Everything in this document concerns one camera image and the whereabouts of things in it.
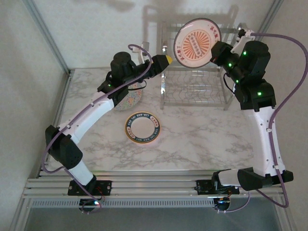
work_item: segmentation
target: plate with orange sunburst design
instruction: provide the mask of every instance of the plate with orange sunburst design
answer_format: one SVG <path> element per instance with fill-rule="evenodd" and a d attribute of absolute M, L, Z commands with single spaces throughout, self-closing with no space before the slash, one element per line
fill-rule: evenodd
<path fill-rule="evenodd" d="M 217 41 L 221 41 L 219 27 L 209 19 L 197 18 L 180 29 L 173 51 L 181 65 L 199 68 L 210 62 L 211 49 Z"/>

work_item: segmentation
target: plate with blue text rim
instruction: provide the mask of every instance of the plate with blue text rim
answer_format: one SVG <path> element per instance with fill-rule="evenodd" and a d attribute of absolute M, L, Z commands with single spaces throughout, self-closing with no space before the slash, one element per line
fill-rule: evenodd
<path fill-rule="evenodd" d="M 136 112 L 125 123 L 125 133 L 135 143 L 145 144 L 154 141 L 160 129 L 158 119 L 149 112 Z"/>

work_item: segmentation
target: black bracket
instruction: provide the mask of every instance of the black bracket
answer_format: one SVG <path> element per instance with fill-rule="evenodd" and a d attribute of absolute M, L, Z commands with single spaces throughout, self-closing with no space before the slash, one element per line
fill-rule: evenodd
<path fill-rule="evenodd" d="M 235 186 L 226 186 L 220 189 L 216 189 L 212 180 L 196 180 L 197 186 L 194 188 L 198 195 L 230 195 L 240 194 L 240 190 Z"/>
<path fill-rule="evenodd" d="M 263 177 L 256 174 L 252 167 L 239 169 L 237 175 L 241 187 L 246 191 L 262 189 L 272 185 L 280 184 L 280 180 L 277 175 L 271 176 L 270 174 L 267 174 L 265 177 Z M 284 170 L 282 171 L 281 176 L 284 183 L 293 181 L 293 172 Z"/>
<path fill-rule="evenodd" d="M 93 190 L 90 192 L 93 196 L 110 196 L 112 189 L 111 180 L 97 180 Z M 69 184 L 68 192 L 69 196 L 87 196 L 87 194 L 72 180 Z"/>

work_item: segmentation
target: metal frame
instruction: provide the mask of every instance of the metal frame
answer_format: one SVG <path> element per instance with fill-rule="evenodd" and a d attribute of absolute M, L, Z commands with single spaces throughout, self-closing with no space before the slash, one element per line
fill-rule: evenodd
<path fill-rule="evenodd" d="M 56 117 L 53 124 L 57 125 L 61 119 L 67 92 L 73 77 L 73 72 L 67 67 L 54 39 L 52 38 L 46 24 L 44 23 L 35 3 L 32 0 L 23 0 L 33 20 L 37 24 L 52 53 L 57 58 L 63 71 L 67 75 L 67 81 L 62 93 Z M 275 0 L 267 16 L 265 17 L 259 32 L 266 32 L 273 18 L 279 10 L 283 0 Z M 194 188 L 195 180 L 210 179 L 213 171 L 96 171 L 93 172 L 99 180 L 112 180 L 114 182 L 111 196 L 108 200 L 114 201 L 144 201 L 164 200 L 165 202 L 174 201 L 180 198 L 181 201 L 202 201 L 217 195 L 198 196 Z M 26 222 L 32 207 L 37 207 L 46 200 L 54 200 L 58 207 L 67 207 L 65 201 L 79 201 L 85 197 L 71 197 L 67 195 L 67 188 L 71 179 L 64 173 L 58 172 L 55 175 L 40 173 L 37 179 L 28 179 L 25 190 L 22 194 L 15 216 L 13 218 L 10 230 L 24 230 Z M 282 191 L 279 186 L 265 188 L 263 191 L 272 196 L 275 200 L 281 202 Z M 234 197 L 246 197 L 246 192 L 240 190 L 240 195 Z M 252 192 L 252 197 L 259 197 L 260 194 Z M 292 215 L 289 209 L 283 209 L 276 206 L 278 218 L 281 222 L 283 231 L 296 230 Z"/>
<path fill-rule="evenodd" d="M 274 17 L 276 16 L 276 14 L 277 14 L 278 10 L 280 9 L 280 7 L 282 6 L 283 2 L 284 2 L 284 0 L 274 0 L 273 4 L 269 8 L 267 15 L 265 16 L 263 22 L 261 23 L 261 26 L 258 30 L 258 33 L 266 33 L 267 32 L 267 30 L 270 27 L 270 24 L 274 20 Z M 257 37 L 256 38 L 257 41 L 261 41 L 262 39 L 263 39 L 263 37 Z"/>
<path fill-rule="evenodd" d="M 103 208 L 184 208 L 214 207 L 213 198 L 108 198 Z M 32 208 L 81 208 L 78 199 L 34 199 Z"/>
<path fill-rule="evenodd" d="M 36 4 L 33 2 L 33 0 L 23 0 L 24 5 L 28 9 L 31 17 L 33 18 L 34 22 L 36 23 L 37 27 L 41 31 L 43 37 L 45 38 L 47 44 L 49 45 L 52 53 L 56 57 L 57 61 L 59 62 L 61 68 L 66 73 L 67 76 L 69 76 L 70 69 L 66 65 L 66 62 L 61 55 L 60 50 L 57 47 L 57 44 L 55 43 L 50 31 L 48 30 L 48 27 L 46 26 L 42 16 L 39 13 L 39 10 L 36 6 Z"/>

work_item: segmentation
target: metal dish rack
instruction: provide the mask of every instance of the metal dish rack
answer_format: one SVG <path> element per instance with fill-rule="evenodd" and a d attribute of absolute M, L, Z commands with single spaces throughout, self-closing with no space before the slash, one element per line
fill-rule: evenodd
<path fill-rule="evenodd" d="M 189 69 L 176 60 L 173 44 L 182 26 L 184 24 L 162 23 L 160 48 L 162 54 L 168 54 L 173 58 L 173 62 L 161 74 L 160 108 L 163 109 L 165 105 L 211 106 L 228 110 L 233 94 L 224 87 L 223 68 L 208 63 L 198 69 Z M 239 24 L 236 28 L 220 28 L 222 41 L 234 45 L 238 31 L 243 27 L 246 27 L 245 24 Z"/>

